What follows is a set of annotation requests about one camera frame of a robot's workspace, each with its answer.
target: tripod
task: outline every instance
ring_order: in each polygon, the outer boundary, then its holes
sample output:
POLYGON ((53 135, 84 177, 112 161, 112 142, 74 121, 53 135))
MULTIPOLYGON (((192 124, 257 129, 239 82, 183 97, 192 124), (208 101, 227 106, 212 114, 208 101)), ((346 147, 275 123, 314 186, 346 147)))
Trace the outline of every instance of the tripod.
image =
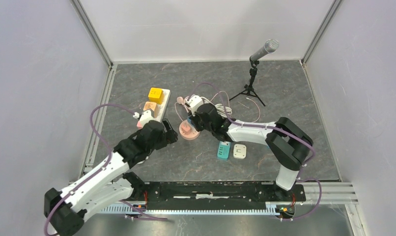
POLYGON ((257 93, 255 92, 255 89, 253 88, 253 82, 255 81, 256 75, 257 75, 257 65, 259 65, 259 61, 251 61, 250 60, 250 65, 252 66, 252 68, 250 69, 250 84, 249 85, 244 85, 244 90, 240 93, 238 93, 237 95, 235 95, 234 97, 230 98, 230 101, 233 100, 235 97, 238 97, 238 95, 246 95, 246 96, 251 96, 251 97, 255 97, 257 99, 259 99, 259 101, 263 104, 263 106, 266 106, 262 99, 260 99, 260 97, 257 95, 257 93))

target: microphone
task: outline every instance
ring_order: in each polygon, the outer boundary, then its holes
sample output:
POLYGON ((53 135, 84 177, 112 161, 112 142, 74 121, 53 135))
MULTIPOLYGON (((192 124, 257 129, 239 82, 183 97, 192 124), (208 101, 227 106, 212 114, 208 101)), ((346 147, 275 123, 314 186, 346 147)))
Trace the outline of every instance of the microphone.
POLYGON ((257 61, 269 53, 274 53, 279 47, 279 41, 276 39, 269 39, 263 47, 250 56, 250 61, 257 61))

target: marble surface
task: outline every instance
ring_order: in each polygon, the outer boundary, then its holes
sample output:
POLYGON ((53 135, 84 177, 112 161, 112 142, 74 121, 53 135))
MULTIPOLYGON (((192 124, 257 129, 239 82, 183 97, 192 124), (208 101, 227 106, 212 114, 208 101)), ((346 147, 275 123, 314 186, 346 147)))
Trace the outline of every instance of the marble surface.
MULTIPOLYGON (((189 62, 118 65, 110 103, 121 104, 141 111, 151 87, 170 89, 171 96, 165 117, 178 130, 181 120, 175 113, 178 96, 189 95, 200 82, 211 82, 229 96, 243 90, 249 82, 248 61, 189 62)), ((262 61, 258 66, 254 88, 266 104, 253 98, 260 106, 258 122, 276 121, 288 117, 314 141, 317 156, 302 173, 302 178, 322 180, 338 179, 323 125, 321 124, 308 81, 298 61, 262 61)), ((211 98, 215 91, 207 85, 197 89, 197 94, 211 98)), ((258 117, 256 105, 240 95, 231 101, 233 118, 254 121, 258 117)), ((186 112, 178 107, 186 118, 186 112)), ((120 140, 137 130, 136 120, 126 111, 109 107, 102 134, 114 147, 120 140)), ((235 159, 232 147, 228 160, 217 158, 219 142, 207 131, 193 141, 180 135, 178 142, 155 151, 134 171, 144 181, 199 181, 199 180, 274 180, 280 164, 267 146, 243 143, 247 146, 245 159, 235 159)), ((98 147, 95 164, 106 157, 103 144, 98 147)))

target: wall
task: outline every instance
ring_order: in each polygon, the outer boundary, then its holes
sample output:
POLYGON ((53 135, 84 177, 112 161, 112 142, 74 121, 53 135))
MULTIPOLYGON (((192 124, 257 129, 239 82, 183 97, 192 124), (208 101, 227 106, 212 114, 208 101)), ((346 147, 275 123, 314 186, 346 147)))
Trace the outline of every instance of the wall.
POLYGON ((81 0, 114 61, 300 59, 333 0, 81 0))
POLYGON ((344 1, 308 75, 369 234, 396 235, 396 0, 344 1))
POLYGON ((107 66, 70 1, 0 0, 0 236, 43 235, 78 176, 107 66))

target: cable connector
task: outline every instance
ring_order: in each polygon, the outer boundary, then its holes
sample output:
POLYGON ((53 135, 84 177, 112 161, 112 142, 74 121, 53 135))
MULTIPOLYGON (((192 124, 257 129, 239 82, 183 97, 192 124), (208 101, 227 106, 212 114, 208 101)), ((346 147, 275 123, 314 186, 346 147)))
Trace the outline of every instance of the cable connector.
POLYGON ((140 118, 140 114, 138 112, 134 112, 133 118, 139 119, 140 118))

